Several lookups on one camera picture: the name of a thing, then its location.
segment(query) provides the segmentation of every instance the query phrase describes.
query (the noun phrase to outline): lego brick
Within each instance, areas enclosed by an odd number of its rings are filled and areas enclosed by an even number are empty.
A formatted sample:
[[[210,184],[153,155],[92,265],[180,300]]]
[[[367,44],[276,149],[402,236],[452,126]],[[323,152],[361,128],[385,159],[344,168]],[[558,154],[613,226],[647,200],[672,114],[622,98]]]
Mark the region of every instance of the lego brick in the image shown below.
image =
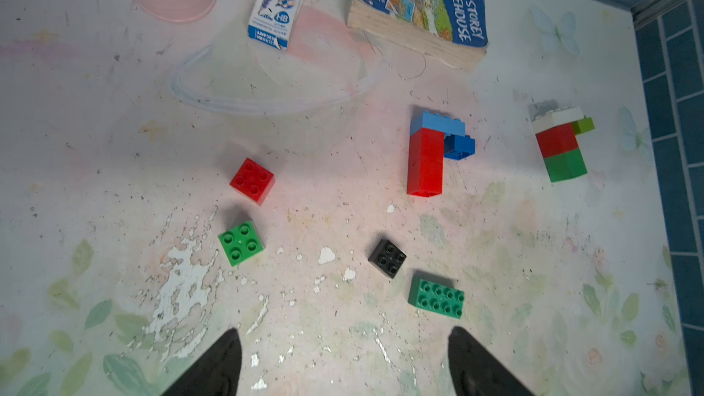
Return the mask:
[[[275,181],[274,173],[247,158],[230,181],[230,186],[261,206]]]
[[[450,117],[443,117],[440,114],[432,114],[427,110],[411,120],[410,135],[415,135],[421,128],[429,128],[430,130],[442,132],[445,135],[465,135],[465,123],[459,119],[451,119]]]
[[[217,238],[220,239],[220,244],[223,246],[224,253],[232,266],[240,264],[253,255],[264,251],[264,245],[262,245],[251,220],[244,222],[240,226],[235,226],[233,229],[218,235]]]
[[[445,134],[421,128],[410,137],[408,148],[409,195],[429,198],[442,193]]]
[[[386,239],[382,239],[377,245],[377,249],[369,256],[369,261],[390,278],[396,277],[404,260],[406,260],[406,255]]]
[[[545,158],[545,167],[550,175],[550,182],[574,179],[586,174],[586,165],[579,149]]]
[[[542,117],[533,120],[533,132],[537,135],[540,132],[544,132],[552,127],[562,126],[563,124],[570,124],[574,121],[584,118],[582,109],[578,107],[570,107],[569,109],[562,109],[558,111],[549,111]]]
[[[572,123],[572,130],[575,131],[575,135],[582,135],[594,130],[594,128],[594,120],[592,118],[582,118]]]
[[[460,319],[464,302],[465,293],[461,290],[438,285],[420,277],[413,277],[410,284],[408,303],[418,309]]]
[[[556,154],[571,152],[579,148],[576,143],[575,129],[571,124],[552,127],[549,130],[535,135],[540,146],[540,153],[543,157],[551,157]]]
[[[445,157],[450,160],[463,160],[474,154],[474,140],[467,136],[450,135],[445,137]]]

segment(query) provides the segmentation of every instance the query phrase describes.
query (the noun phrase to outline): red lego brick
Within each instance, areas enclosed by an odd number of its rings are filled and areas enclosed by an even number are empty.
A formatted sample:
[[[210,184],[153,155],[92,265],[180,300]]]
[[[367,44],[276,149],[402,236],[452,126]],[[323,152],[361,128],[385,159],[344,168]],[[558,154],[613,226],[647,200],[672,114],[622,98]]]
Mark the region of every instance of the red lego brick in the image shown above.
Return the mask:
[[[572,124],[552,127],[535,135],[543,158],[571,152],[579,148],[576,143],[575,129]]]
[[[261,206],[275,181],[274,173],[247,158],[232,178],[230,186]]]
[[[445,134],[421,128],[410,137],[408,149],[409,195],[429,198],[442,193]]]

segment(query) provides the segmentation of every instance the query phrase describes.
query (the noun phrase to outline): lime green lego brick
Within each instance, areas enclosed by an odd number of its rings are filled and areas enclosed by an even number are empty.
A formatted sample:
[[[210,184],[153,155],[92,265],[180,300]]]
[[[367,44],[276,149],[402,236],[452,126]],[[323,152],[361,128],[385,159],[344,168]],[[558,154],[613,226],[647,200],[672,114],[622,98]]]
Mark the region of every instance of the lime green lego brick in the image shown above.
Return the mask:
[[[461,290],[438,285],[420,277],[414,277],[410,284],[408,303],[418,309],[460,319],[464,302],[465,293]]]
[[[582,135],[583,133],[594,130],[594,120],[592,118],[582,118],[572,123],[572,129],[575,131],[575,135]]]
[[[545,167],[548,169],[550,182],[574,179],[586,174],[586,165],[579,149],[545,158]]]
[[[246,221],[242,225],[235,226],[233,229],[224,232],[218,237],[220,244],[223,246],[224,253],[227,259],[230,260],[230,265],[242,263],[255,254],[264,251],[259,236],[252,221]]]

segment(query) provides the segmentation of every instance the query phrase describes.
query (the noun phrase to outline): blue lego brick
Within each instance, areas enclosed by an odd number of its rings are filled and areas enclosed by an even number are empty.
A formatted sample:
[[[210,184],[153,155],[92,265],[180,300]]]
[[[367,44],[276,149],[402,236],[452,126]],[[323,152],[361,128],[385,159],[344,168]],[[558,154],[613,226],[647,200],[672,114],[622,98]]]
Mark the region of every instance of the blue lego brick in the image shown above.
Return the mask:
[[[410,122],[410,135],[413,136],[421,128],[429,128],[447,135],[465,135],[465,123],[459,119],[451,119],[443,117],[439,114],[432,114],[429,111],[424,111],[419,117],[414,118]]]
[[[463,160],[474,154],[474,140],[467,136],[450,135],[445,137],[445,157],[451,160]]]

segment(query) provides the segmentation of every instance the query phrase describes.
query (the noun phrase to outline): book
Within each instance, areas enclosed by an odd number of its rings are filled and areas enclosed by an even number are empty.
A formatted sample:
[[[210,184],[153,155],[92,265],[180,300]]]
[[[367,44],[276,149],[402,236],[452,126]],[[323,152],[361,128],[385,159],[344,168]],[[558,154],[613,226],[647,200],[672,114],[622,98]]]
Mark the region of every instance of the book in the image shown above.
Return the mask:
[[[468,71],[487,53],[484,0],[352,0],[347,26]]]
[[[304,0],[257,0],[249,17],[249,38],[274,48],[289,47],[291,30]]]

